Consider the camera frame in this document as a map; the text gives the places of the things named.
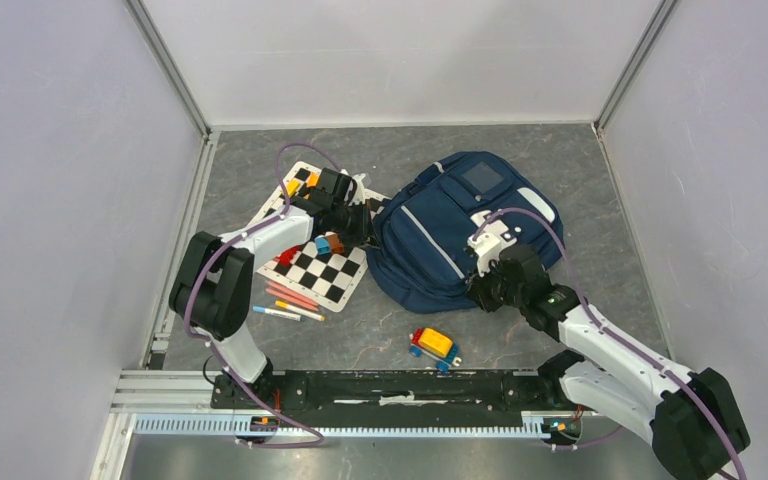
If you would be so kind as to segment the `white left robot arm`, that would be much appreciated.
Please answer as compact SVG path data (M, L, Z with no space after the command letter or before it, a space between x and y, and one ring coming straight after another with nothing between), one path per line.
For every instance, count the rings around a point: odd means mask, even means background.
M189 240L169 308L188 336L206 343L250 407L266 405L274 394L274 381L264 374L270 362L245 324L253 276L290 248L327 233L346 247L377 244L364 175L325 168L314 186L286 193L259 222L222 235L198 232Z

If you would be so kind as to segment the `blue cap white marker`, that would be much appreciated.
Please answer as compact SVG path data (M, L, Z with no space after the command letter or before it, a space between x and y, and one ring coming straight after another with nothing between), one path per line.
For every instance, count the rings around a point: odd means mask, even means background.
M300 314L297 314L291 311L286 311L286 310L272 309L272 308L266 308L261 306L253 306L252 311L256 313L288 319L296 322L300 322L302 320L302 316Z

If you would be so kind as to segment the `red marker pen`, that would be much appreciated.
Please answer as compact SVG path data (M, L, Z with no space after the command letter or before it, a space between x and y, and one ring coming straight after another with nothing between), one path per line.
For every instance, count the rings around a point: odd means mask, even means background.
M274 296L278 301L288 305L315 312L319 311L319 305L316 302L275 282L268 281L266 283L265 291L269 295Z

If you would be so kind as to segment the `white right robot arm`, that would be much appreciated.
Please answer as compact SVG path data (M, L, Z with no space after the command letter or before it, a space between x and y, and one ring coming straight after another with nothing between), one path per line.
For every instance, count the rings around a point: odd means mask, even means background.
M664 357L608 320L576 289L556 283L528 245L470 241L476 265L467 296L492 312L511 307L564 346L541 367L540 400L569 402L610 418L635 434L675 479L708 479L733 465L751 437L728 380Z

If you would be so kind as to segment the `navy blue student backpack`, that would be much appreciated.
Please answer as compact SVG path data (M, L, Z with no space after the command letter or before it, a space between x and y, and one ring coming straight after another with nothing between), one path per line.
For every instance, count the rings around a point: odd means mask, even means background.
M507 160L463 151L439 160L403 187L375 216L377 249L367 251L378 287L419 314L471 310L469 278L476 231L527 243L550 268L561 258L564 225L557 207Z

